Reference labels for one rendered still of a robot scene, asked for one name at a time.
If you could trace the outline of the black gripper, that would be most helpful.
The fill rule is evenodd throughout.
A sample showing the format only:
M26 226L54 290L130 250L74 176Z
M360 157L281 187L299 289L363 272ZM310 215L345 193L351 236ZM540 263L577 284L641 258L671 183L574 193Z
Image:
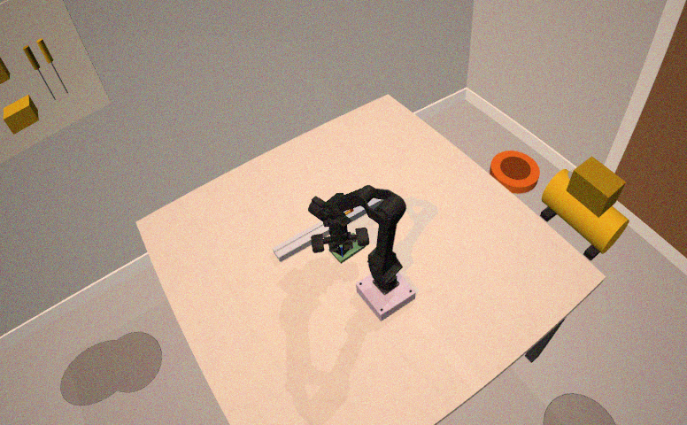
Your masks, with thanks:
M312 235L312 250L313 253L324 252L324 244L329 245L329 251L335 252L342 256L341 249L339 245L343 246L343 255L350 249L353 249L353 242L358 241L358 246L367 246L370 244L367 228L355 228L356 235L352 235L348 232L348 229L343 233L336 234L329 230L330 236L324 237L322 234Z

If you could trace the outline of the grey metal rail with slot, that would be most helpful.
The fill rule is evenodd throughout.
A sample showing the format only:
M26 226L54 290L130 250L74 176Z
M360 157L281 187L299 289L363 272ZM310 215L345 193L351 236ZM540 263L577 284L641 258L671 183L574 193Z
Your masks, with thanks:
M375 209L383 201L384 199L373 198L371 201L368 202L368 205L370 208ZM367 214L365 208L362 206L355 207L353 208L353 210L353 212L346 215L348 218L351 219L351 222ZM311 236L318 234L322 234L323 238L329 235L329 228L324 227L323 221L316 223L315 225L300 232L299 234L292 236L284 243L281 243L274 247L274 254L278 258L278 260L280 260L280 262L284 261L287 258L291 258L293 255L312 245Z

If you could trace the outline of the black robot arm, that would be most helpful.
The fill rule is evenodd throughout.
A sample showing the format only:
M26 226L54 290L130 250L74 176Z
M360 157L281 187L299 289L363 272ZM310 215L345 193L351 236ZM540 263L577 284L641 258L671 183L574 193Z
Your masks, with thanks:
M375 209L369 207L368 202L373 198L384 199ZM397 226L405 214L404 199L389 189L376 189L366 185L351 193L336 193L327 202L319 197L313 197L308 212L323 221L333 233L343 233L351 222L344 211L362 206L367 216L379 224L377 245L368 254L368 266L374 278L373 284L386 295L393 291L399 282L396 273L403 267L393 251ZM385 293L385 294L384 294Z

